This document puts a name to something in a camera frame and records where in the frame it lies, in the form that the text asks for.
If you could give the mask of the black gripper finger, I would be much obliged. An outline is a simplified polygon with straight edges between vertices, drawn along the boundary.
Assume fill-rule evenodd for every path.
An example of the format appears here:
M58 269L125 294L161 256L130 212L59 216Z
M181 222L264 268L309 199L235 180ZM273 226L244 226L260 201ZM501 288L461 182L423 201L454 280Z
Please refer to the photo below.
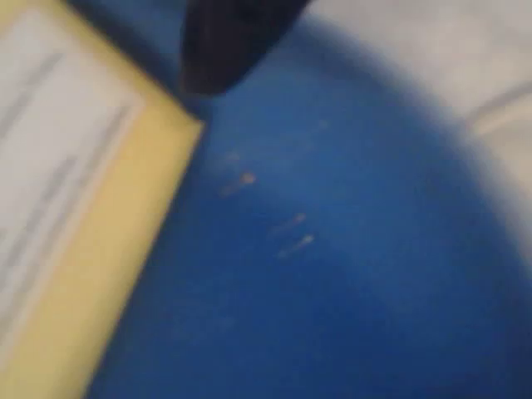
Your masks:
M298 20L307 0L188 1L180 47L180 86L217 96L261 61Z

